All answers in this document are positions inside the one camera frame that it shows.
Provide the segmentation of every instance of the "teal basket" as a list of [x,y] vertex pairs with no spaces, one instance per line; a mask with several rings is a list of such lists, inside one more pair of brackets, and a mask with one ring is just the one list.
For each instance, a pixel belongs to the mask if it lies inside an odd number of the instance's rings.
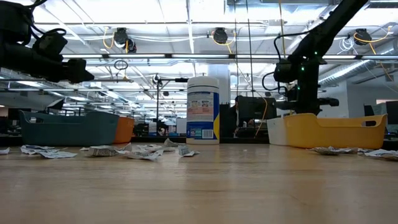
[[86,116],[57,116],[19,111],[22,140],[35,146],[99,146],[112,144],[119,116],[92,111]]

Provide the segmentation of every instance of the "yellow bin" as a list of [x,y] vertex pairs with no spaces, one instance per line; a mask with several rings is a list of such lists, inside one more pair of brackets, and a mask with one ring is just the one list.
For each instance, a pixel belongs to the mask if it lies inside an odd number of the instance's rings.
[[[363,118],[317,118],[314,114],[284,117],[287,142],[293,147],[361,147],[380,149],[387,115]],[[375,126],[365,126],[375,121]]]

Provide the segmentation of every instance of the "wooden table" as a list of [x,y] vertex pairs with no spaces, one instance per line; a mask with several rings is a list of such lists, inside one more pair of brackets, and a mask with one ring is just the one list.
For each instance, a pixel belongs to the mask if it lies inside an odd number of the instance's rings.
[[398,163],[268,145],[202,154],[0,156],[1,223],[397,223]]

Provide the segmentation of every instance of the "ceiling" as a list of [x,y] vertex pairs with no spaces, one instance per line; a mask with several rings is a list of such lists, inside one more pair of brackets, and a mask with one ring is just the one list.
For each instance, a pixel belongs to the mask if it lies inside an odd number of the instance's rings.
[[[32,1],[12,1],[23,5],[32,4]],[[285,23],[285,34],[303,32],[311,28],[311,24],[318,22],[321,17],[327,17],[328,10],[333,8],[328,3],[331,1],[282,0],[282,18]],[[56,27],[67,30],[65,36],[68,40],[63,54],[122,54],[123,51],[116,46],[108,49],[104,46],[111,45],[112,33],[118,27],[127,28],[127,33],[134,40],[138,54],[229,54],[225,45],[217,45],[211,38],[211,32],[216,27],[224,27],[231,42],[230,48],[233,54],[261,54],[275,55],[273,45],[274,38],[281,32],[280,13],[278,4],[261,4],[260,0],[248,1],[248,11],[245,1],[227,0],[48,0],[45,7],[38,7],[34,11],[35,24],[39,29],[47,31]],[[368,45],[351,46],[344,38],[348,34],[354,34],[355,29],[366,28],[373,39],[380,39],[386,35],[388,27],[390,32],[387,38],[375,43],[375,48],[395,38],[398,26],[397,9],[364,8],[341,30],[328,51],[328,55],[346,54],[373,54]],[[297,46],[297,41],[286,38],[278,41],[278,48],[283,52],[291,53]],[[51,88],[104,88],[104,89],[132,89],[134,91],[116,92],[117,96],[101,96],[99,92],[79,93],[79,97],[87,98],[89,102],[104,103],[104,108],[109,111],[123,111],[129,114],[131,110],[135,114],[144,115],[150,113],[156,107],[156,92],[143,92],[143,89],[154,89],[152,78],[158,74],[161,78],[192,77],[194,75],[209,75],[210,63],[223,64],[229,67],[232,81],[237,83],[237,63],[234,61],[211,60],[174,60],[174,59],[125,59],[130,63],[126,72],[120,72],[113,67],[114,60],[88,59],[86,69],[96,79],[123,79],[127,77],[129,82],[91,82],[71,85],[61,82],[57,87],[47,82],[40,82]],[[262,76],[274,70],[275,60],[255,61],[253,65],[248,60],[238,61],[242,73],[253,74],[254,89],[264,91],[261,84]],[[320,68],[320,75],[341,63],[331,62]],[[239,94],[245,94],[244,90],[250,88],[241,72],[239,72],[239,85],[232,86],[231,98],[236,95],[236,88],[242,90]],[[379,74],[380,68],[375,68],[374,73]],[[14,77],[15,74],[3,75],[4,78]],[[371,74],[362,73],[353,78],[358,81]],[[359,85],[383,85],[384,78],[370,80]],[[275,86],[272,76],[265,79],[266,86]],[[13,83],[15,88],[32,88],[23,83]],[[186,89],[186,83],[170,82],[164,90]],[[160,114],[175,114],[185,116],[184,91],[170,92],[169,96],[161,96],[162,111]],[[138,106],[111,105],[110,103],[134,103]]]

